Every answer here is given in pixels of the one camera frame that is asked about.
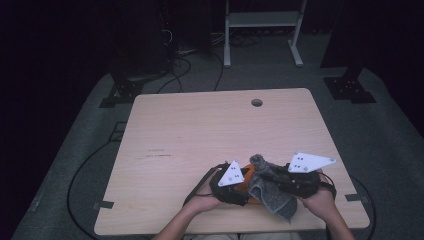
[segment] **dark background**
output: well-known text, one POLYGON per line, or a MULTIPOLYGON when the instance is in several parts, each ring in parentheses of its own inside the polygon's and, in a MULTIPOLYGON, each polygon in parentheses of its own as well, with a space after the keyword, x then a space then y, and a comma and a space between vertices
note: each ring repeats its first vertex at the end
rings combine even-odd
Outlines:
MULTIPOLYGON (((157 57, 156 50, 134 48, 130 41, 135 20, 122 15, 122 4, 130 2, 0 1, 1 239, 10 238, 27 211, 86 97, 109 72, 110 59, 124 54, 140 69, 152 70, 147 63, 157 57)), ((291 8, 295 1, 286 6, 281 1, 260 2, 247 1, 247 6, 274 10, 291 8)), ((195 38, 204 41, 200 36, 223 29, 223 0, 166 3, 157 9, 165 14, 159 25, 173 29, 176 39, 200 43, 195 38), (187 30, 190 22, 197 23, 192 31, 187 30)), ((232 6, 246 10, 244 1, 232 1, 232 6)), ((306 34, 334 29, 323 67, 347 66, 361 53, 364 65, 383 79, 422 135, 424 26, 419 17, 423 10, 421 1, 344 1, 342 5, 336 0, 309 0, 302 27, 306 34)), ((156 18, 157 12, 149 12, 153 15, 144 12, 139 24, 156 18)), ((138 40, 138 46, 149 43, 143 37, 138 40)), ((158 61, 169 57, 160 56, 158 61)))

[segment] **person's arm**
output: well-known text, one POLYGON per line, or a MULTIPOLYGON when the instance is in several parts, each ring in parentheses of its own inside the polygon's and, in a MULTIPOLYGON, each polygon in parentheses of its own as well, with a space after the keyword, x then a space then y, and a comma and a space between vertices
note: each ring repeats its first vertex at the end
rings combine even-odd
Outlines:
MULTIPOLYGON (((321 180, 328 180, 320 174, 321 180)), ((300 198, 303 205, 309 209, 315 216, 321 218, 328 227, 333 240, 351 240, 355 239, 348 228, 345 220, 340 214, 334 203, 333 194, 326 188, 320 188, 318 192, 306 199, 300 198)))
MULTIPOLYGON (((209 187, 210 179, 199 188, 197 194, 207 195, 212 191, 209 187)), ((153 240, 180 240, 187 230, 191 220, 198 214, 214 209, 221 202, 214 196, 194 196, 183 208, 172 218, 172 220, 156 235, 153 240)))

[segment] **gray carpet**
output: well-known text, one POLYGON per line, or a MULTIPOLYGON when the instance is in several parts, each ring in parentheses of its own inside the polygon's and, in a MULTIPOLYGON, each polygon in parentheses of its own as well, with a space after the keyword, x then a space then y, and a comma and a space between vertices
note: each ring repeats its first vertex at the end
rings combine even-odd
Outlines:
MULTIPOLYGON (((224 69, 217 90, 307 88, 311 91, 338 151, 352 176, 372 194, 377 224, 373 239, 422 239, 424 236, 424 141, 401 109, 388 94, 383 81, 365 69, 359 80, 377 103, 352 104, 335 101, 323 78, 340 76, 345 69, 320 69, 329 35, 301 35, 299 51, 303 68, 294 65, 287 46, 287 36, 265 37, 248 48, 232 48, 232 67, 224 69)), ((214 49, 222 59, 222 47, 214 49)), ((213 91, 221 66, 214 55, 194 54, 185 57, 191 70, 180 78, 184 92, 213 91)), ((175 73, 187 69, 176 61, 175 73)), ((155 94, 168 80, 149 82, 143 94, 155 94)), ((110 75, 99 80, 87 98, 50 168, 33 205, 22 219, 13 239, 90 239, 77 227, 67 211, 68 187, 81 164, 70 191, 73 217, 82 229, 99 239, 143 239, 142 236, 100 237, 93 226, 98 206, 119 149, 110 142, 110 134, 119 121, 127 121, 131 104, 99 108, 113 81, 110 75), (93 152, 102 147, 91 158, 93 152)), ((179 92, 175 81, 161 93, 179 92)), ((124 124, 118 124, 112 138, 118 138, 124 124)), ((370 215, 373 209, 362 187, 363 203, 370 215)), ((371 226, 354 230, 357 239, 366 239, 371 226)), ((303 239, 325 239, 324 231, 302 232, 303 239)))

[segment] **round hole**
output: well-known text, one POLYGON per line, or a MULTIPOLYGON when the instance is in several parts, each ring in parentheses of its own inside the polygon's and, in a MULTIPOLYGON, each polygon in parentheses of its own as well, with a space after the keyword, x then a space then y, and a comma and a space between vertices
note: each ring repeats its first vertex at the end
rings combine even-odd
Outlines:
POLYGON ((252 100, 252 105, 255 106, 255 107, 260 107, 260 106, 262 106, 262 104, 264 104, 264 103, 260 99, 253 99, 252 100))

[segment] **black cable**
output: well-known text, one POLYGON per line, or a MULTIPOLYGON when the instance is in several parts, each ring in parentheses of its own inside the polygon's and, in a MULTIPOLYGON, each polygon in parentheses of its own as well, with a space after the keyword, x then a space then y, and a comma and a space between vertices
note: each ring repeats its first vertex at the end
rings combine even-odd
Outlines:
POLYGON ((188 61, 188 60, 186 60, 186 59, 184 59, 184 58, 180 58, 180 60, 182 60, 182 61, 184 61, 184 62, 186 62, 187 64, 188 64, 188 68, 187 68, 187 70, 185 71, 185 72, 183 72, 181 75, 179 75, 179 76, 177 76, 177 77, 175 77, 175 78, 173 78, 173 79, 171 79, 171 80, 169 80, 168 82, 166 82, 164 85, 162 85, 162 87, 160 87, 159 88, 159 90, 156 92, 156 94, 158 94, 158 93, 160 93, 161 91, 162 91, 162 89, 164 89, 168 84, 170 84, 171 82, 173 82, 173 81, 175 81, 175 80, 179 80, 179 78, 180 77, 182 77, 182 76, 184 76, 184 75, 186 75, 189 71, 190 71, 190 69, 191 69, 191 63, 190 63, 190 61, 188 61))
POLYGON ((236 47, 236 48, 248 48, 262 42, 261 36, 255 36, 255 37, 257 37, 259 40, 256 41, 252 37, 244 37, 244 36, 237 35, 231 38, 230 44, 232 47, 236 47))
POLYGON ((221 58, 216 54, 216 53, 212 53, 216 58, 218 58, 218 61, 219 61, 219 63, 220 63, 220 65, 221 65, 221 72, 219 73, 219 77, 218 77, 218 80, 216 81, 216 83, 215 83, 215 87, 214 87, 214 89, 213 89, 213 91, 216 91, 216 89, 218 88, 218 84, 219 84, 219 82, 221 81, 221 78, 222 78, 222 74, 224 73, 224 63, 222 62, 222 60, 221 60, 221 58))
POLYGON ((330 182, 331 182, 331 184, 332 184, 333 186, 336 186, 336 185, 334 185, 333 179, 331 179, 331 178, 330 178, 327 174, 322 173, 322 172, 318 172, 318 174, 323 175, 323 176, 324 176, 324 177, 326 177, 328 180, 330 180, 330 182))
POLYGON ((208 193, 208 194, 195 194, 194 196, 197 196, 197 197, 212 197, 213 196, 213 194, 212 193, 208 193))
POLYGON ((377 225, 377 209, 375 207, 374 199, 372 198, 371 193, 368 191, 368 189, 365 187, 365 185, 361 181, 359 181, 359 179, 357 179, 356 177, 354 177, 350 174, 349 174, 349 177, 352 178, 353 180, 355 180, 355 182, 357 182, 362 187, 362 189, 364 189, 365 193, 368 196, 368 199, 370 200, 371 208, 372 208, 372 218, 373 219, 372 219, 371 230, 370 230, 370 233, 368 234, 367 240, 371 240, 371 238, 374 235, 375 228, 376 228, 376 225, 377 225))
POLYGON ((175 78, 177 78, 178 84, 180 85, 180 92, 184 92, 183 84, 181 83, 180 77, 175 74, 174 68, 172 68, 172 75, 175 78))
POLYGON ((73 186, 73 184, 74 184, 74 181, 75 181, 75 179, 76 179, 76 177, 78 176, 78 174, 79 174, 79 172, 81 171, 81 169, 85 166, 85 164, 94 156, 94 155, 96 155, 100 150, 102 150, 103 148, 105 148, 106 146, 108 146, 110 143, 112 143, 112 142, 117 142, 117 140, 119 140, 119 139, 121 139, 122 138, 122 136, 120 135, 120 136, 118 136, 118 137, 116 137, 116 138, 113 138, 113 139, 111 139, 110 137, 109 137, 109 140, 105 143, 105 144, 103 144, 102 146, 100 146, 99 148, 97 148, 93 153, 91 153, 85 160, 84 160, 84 162, 82 162, 82 164, 78 167, 78 169, 77 169, 77 171, 74 173, 74 175, 72 176, 72 180, 71 180, 71 183, 69 184, 69 186, 68 186, 68 192, 67 192, 67 195, 66 195, 66 207, 67 207, 67 210, 68 210, 68 213, 69 213, 69 216, 71 217, 71 219, 72 219, 72 221, 74 222, 74 224, 78 227, 78 229, 80 229, 85 235, 87 235, 89 238, 91 238, 91 239, 93 239, 93 240, 97 240, 97 238, 93 235, 93 234, 91 234, 90 232, 88 232, 87 230, 85 230, 79 223, 78 223, 78 221, 76 220, 76 218, 75 218, 75 216, 74 216, 74 214, 72 213, 72 210, 71 210, 71 202, 70 202, 70 195, 71 195, 71 190, 72 190, 72 186, 73 186))

